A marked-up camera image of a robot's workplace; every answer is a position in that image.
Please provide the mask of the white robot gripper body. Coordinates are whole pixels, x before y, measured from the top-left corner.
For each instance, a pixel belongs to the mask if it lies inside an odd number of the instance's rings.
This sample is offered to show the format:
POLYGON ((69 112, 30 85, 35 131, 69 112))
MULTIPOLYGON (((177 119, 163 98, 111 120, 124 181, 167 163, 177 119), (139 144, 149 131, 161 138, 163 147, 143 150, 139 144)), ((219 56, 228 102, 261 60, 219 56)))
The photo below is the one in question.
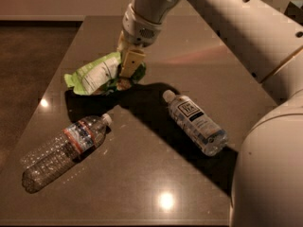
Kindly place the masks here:
POLYGON ((139 15, 130 4, 122 20, 122 30, 127 42, 143 47, 153 44, 162 30, 163 15, 155 13, 155 17, 148 18, 139 15))

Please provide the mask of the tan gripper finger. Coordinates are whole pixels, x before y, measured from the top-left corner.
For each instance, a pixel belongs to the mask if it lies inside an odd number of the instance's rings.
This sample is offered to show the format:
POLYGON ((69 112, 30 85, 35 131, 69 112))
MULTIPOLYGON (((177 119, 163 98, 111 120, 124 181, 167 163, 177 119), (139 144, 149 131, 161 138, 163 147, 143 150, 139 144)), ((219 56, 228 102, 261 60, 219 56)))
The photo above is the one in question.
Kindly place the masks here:
POLYGON ((118 38, 116 50, 117 50, 118 52, 122 52, 126 47, 127 47, 127 43, 126 43, 126 41, 125 41, 124 32, 121 31, 121 32, 120 32, 120 35, 119 35, 119 38, 118 38))
POLYGON ((121 69, 119 75, 122 78, 130 78, 141 62, 145 59, 144 49, 138 46, 120 46, 121 69))

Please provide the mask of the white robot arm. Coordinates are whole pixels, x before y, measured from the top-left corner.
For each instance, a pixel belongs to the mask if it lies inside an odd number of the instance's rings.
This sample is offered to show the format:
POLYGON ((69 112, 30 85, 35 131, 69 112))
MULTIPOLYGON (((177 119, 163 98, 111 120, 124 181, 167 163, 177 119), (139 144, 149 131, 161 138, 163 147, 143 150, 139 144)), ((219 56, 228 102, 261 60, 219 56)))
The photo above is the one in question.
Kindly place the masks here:
MULTIPOLYGON (((228 94, 236 120, 266 97, 276 106, 237 148, 230 193, 230 227, 303 227, 302 26, 261 0, 187 0, 242 65, 228 94)), ((118 47, 122 63, 154 43, 179 0, 132 0, 118 47)))

